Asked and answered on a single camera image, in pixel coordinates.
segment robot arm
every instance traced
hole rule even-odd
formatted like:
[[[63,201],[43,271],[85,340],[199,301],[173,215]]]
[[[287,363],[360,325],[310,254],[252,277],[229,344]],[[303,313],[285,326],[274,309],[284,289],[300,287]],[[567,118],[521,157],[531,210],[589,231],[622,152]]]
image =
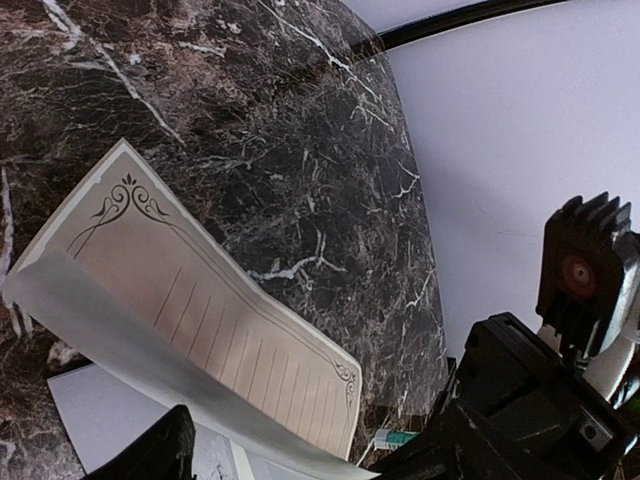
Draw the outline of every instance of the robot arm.
[[[425,431],[372,467],[381,480],[595,480],[628,453],[637,435],[611,402],[640,384],[624,378],[640,343],[629,214],[605,193],[550,218],[540,336],[509,313],[476,323]]]

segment dark marble surface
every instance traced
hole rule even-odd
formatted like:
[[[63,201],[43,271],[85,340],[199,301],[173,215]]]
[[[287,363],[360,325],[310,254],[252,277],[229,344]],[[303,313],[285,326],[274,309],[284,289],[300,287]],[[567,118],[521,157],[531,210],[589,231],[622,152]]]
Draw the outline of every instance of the dark marble surface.
[[[0,77],[15,225],[3,260],[126,137],[269,294],[361,363],[363,415],[428,410],[444,334],[417,167],[389,62],[345,6],[5,0]],[[18,339],[3,321],[8,471],[20,476],[40,451],[40,464],[74,476],[43,380],[55,339],[37,325],[25,335],[28,319]]]

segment black cable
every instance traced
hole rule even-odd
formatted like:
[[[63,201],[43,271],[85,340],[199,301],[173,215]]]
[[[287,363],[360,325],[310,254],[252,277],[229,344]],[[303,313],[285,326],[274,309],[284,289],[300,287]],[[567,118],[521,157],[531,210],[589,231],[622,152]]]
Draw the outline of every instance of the black cable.
[[[570,0],[488,0],[407,23],[380,35],[385,50],[406,45],[438,33],[510,13],[545,7]]]

